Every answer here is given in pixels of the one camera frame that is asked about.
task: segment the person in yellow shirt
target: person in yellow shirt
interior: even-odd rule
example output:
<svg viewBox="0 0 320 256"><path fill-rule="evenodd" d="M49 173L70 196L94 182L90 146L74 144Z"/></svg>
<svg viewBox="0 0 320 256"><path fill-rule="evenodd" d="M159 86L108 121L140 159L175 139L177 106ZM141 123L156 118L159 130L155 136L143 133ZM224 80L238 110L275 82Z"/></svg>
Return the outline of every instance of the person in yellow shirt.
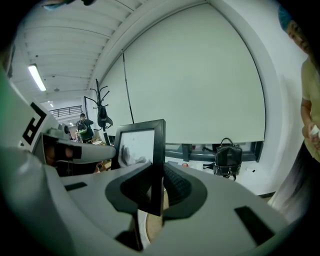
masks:
<svg viewBox="0 0 320 256"><path fill-rule="evenodd" d="M320 172L320 137L316 132L320 129L320 66L301 28L282 6L278 17L282 29L308 54L301 67L304 142L288 176L268 202L291 223L306 213L313 199L316 174Z"/></svg>

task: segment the fluorescent light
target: fluorescent light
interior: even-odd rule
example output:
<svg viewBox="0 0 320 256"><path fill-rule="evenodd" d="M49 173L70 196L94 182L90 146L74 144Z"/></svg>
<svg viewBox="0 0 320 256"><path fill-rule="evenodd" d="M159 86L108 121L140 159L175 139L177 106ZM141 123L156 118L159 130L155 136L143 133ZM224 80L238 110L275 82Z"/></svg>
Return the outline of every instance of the fluorescent light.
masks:
<svg viewBox="0 0 320 256"><path fill-rule="evenodd" d="M43 91L46 91L46 87L44 85L44 83L42 82L41 80L41 77L39 75L39 72L38 72L38 68L37 68L37 65L36 64L32 64L30 66L28 66L28 69L36 83L36 85L39 87L39 89L43 92Z"/></svg>

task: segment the blue cap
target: blue cap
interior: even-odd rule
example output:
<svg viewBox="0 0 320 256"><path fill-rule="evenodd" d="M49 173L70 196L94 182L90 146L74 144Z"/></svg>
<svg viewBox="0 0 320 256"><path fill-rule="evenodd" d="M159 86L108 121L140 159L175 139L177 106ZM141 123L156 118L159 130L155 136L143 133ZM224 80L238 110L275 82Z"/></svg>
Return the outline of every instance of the blue cap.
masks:
<svg viewBox="0 0 320 256"><path fill-rule="evenodd" d="M278 10L278 18L281 25L281 28L286 32L289 22L292 20L290 13L283 8L281 5Z"/></svg>

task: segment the ceiling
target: ceiling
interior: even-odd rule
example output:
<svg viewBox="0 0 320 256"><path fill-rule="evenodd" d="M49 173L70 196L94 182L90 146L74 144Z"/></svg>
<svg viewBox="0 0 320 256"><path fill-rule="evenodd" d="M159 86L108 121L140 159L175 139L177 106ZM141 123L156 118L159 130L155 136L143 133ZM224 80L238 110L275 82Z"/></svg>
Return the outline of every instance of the ceiling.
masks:
<svg viewBox="0 0 320 256"><path fill-rule="evenodd" d="M21 22L15 40L12 81L26 98L48 99L85 91L97 61L121 24L147 0L78 0L48 11L40 5ZM41 92L28 65L36 64L46 91Z"/></svg>

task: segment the white wall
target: white wall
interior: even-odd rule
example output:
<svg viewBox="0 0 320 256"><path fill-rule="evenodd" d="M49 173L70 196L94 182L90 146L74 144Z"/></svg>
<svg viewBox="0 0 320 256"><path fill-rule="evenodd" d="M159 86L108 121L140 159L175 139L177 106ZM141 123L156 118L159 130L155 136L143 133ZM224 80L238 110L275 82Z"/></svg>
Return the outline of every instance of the white wall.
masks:
<svg viewBox="0 0 320 256"><path fill-rule="evenodd" d="M264 98L253 59L209 5L153 26L125 50L125 64L134 121L165 119L167 143L264 139ZM109 85L114 128L132 122L123 73L119 58L102 84Z"/></svg>
<svg viewBox="0 0 320 256"><path fill-rule="evenodd" d="M278 6L269 0L211 0L241 34L257 65L265 98L266 129L255 175L246 187L272 192L278 189L303 142L300 117L301 65L307 56L282 31Z"/></svg>

